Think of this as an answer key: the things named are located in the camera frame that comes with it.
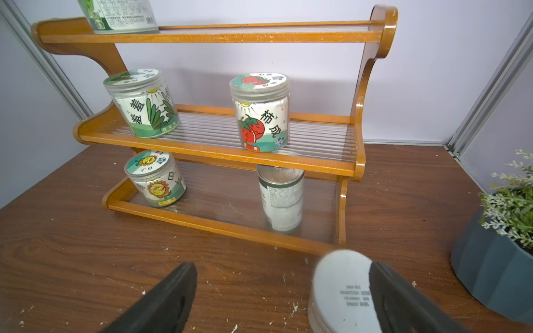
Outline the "mimosa seed jar green label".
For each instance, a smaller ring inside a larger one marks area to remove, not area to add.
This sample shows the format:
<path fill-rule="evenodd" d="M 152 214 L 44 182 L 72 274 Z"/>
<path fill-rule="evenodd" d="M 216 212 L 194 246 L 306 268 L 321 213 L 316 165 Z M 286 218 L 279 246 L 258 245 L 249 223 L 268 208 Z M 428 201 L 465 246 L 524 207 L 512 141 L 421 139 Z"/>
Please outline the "mimosa seed jar green label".
<path fill-rule="evenodd" d="M 105 79 L 104 87 L 136 137 L 159 137 L 178 127 L 180 118 L 160 70 L 122 72 Z"/>

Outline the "strawberry seed jar red label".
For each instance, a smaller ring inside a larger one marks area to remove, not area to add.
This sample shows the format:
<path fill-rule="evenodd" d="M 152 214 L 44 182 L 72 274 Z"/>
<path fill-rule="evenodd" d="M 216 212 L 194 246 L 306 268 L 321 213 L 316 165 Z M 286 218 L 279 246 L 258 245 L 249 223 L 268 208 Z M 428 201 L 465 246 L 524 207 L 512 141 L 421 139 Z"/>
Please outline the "strawberry seed jar red label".
<path fill-rule="evenodd" d="M 242 146 L 257 153 L 283 148 L 290 138 L 290 79 L 274 72 L 243 74 L 229 83 Z"/>

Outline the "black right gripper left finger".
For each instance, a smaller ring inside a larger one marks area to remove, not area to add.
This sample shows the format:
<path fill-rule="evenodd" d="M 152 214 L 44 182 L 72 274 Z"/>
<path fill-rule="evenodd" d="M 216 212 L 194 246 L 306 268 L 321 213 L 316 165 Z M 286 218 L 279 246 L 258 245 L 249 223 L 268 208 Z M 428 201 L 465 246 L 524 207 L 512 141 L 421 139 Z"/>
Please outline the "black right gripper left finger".
<path fill-rule="evenodd" d="M 103 332 L 182 332 L 197 291 L 197 269 L 183 263 Z"/>

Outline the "white-lid seed jar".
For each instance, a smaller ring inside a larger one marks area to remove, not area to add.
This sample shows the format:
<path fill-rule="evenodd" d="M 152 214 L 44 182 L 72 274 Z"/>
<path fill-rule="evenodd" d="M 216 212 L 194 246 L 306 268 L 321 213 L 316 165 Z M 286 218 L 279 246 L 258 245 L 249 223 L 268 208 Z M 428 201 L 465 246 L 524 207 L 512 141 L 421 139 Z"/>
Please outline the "white-lid seed jar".
<path fill-rule="evenodd" d="M 325 255 L 316 265 L 308 303 L 313 332 L 381 332 L 370 290 L 372 261 L 352 250 Z"/>
<path fill-rule="evenodd" d="M 157 32 L 146 0 L 78 0 L 93 32 L 100 35 Z"/>

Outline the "metal can green label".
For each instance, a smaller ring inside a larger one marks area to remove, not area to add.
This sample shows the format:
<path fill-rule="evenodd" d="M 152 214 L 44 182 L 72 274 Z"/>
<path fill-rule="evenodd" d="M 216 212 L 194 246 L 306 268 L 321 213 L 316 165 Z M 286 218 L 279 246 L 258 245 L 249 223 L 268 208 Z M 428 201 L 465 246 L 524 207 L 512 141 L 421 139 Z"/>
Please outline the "metal can green label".
<path fill-rule="evenodd" d="M 303 218 L 304 170 L 258 165 L 257 174 L 266 221 L 278 233 L 292 233 Z"/>

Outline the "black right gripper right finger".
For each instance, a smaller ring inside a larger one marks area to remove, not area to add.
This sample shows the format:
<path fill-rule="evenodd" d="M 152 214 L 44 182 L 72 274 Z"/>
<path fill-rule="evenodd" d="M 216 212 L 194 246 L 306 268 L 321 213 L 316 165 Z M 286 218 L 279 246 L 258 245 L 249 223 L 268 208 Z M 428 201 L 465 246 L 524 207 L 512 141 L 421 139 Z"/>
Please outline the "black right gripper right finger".
<path fill-rule="evenodd" d="M 384 262 L 371 264 L 369 285 L 383 332 L 468 331 Z"/>

